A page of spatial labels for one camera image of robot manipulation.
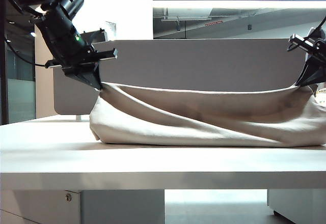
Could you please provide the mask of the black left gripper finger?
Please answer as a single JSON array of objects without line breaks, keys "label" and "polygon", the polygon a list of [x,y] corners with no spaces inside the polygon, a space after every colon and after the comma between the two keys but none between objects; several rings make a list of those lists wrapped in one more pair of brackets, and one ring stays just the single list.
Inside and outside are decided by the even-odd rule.
[{"label": "black left gripper finger", "polygon": [[66,77],[75,79],[88,86],[93,87],[93,67],[63,68],[62,71]]},{"label": "black left gripper finger", "polygon": [[94,63],[93,78],[93,87],[100,91],[102,89],[102,83],[100,78],[99,62]]}]

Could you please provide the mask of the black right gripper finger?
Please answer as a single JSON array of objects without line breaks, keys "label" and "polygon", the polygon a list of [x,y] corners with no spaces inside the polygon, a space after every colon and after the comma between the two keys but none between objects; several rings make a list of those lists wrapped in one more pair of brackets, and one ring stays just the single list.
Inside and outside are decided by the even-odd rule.
[{"label": "black right gripper finger", "polygon": [[307,67],[301,77],[300,86],[325,82],[325,68]]},{"label": "black right gripper finger", "polygon": [[296,81],[296,86],[308,86],[318,83],[318,60],[313,56],[306,58],[304,68]]}]

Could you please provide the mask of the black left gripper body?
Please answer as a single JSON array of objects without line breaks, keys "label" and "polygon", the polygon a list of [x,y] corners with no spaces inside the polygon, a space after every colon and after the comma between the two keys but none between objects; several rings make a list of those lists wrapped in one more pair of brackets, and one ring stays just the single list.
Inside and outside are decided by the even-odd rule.
[{"label": "black left gripper body", "polygon": [[54,51],[54,59],[46,62],[46,69],[58,67],[63,69],[72,68],[78,65],[96,63],[100,60],[116,59],[118,55],[118,50],[115,48],[98,52],[92,47],[86,47],[75,54],[71,54],[71,51],[66,48],[55,48]]}]

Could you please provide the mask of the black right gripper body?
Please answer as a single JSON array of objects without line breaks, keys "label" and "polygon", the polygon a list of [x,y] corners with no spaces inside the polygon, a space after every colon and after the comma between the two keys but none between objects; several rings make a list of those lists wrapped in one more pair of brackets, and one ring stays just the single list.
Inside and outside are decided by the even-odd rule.
[{"label": "black right gripper body", "polygon": [[306,37],[292,34],[289,43],[287,51],[299,47],[317,59],[325,59],[325,31],[323,29],[310,29],[310,33]]}]

